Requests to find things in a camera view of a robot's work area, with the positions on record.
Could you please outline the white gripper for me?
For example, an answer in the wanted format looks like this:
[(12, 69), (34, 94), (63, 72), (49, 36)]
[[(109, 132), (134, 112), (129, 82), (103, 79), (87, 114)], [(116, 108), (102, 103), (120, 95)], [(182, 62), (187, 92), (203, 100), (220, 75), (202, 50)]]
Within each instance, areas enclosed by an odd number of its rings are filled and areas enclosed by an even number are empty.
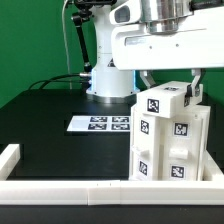
[(198, 97), (204, 68), (224, 67), (224, 15), (188, 17), (172, 35), (148, 34), (144, 25), (117, 27), (112, 55), (118, 69), (141, 70), (148, 89), (156, 85), (150, 70), (192, 69), (186, 97)]

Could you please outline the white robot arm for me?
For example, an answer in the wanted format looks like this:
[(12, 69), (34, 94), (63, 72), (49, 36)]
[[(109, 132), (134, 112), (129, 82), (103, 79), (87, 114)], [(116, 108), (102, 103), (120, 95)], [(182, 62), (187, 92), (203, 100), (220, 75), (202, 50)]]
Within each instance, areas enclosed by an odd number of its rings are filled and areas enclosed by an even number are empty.
[(134, 85), (107, 90), (98, 76), (132, 70), (224, 67), (224, 0), (74, 0), (83, 22), (93, 19), (100, 58), (91, 92), (123, 98)]

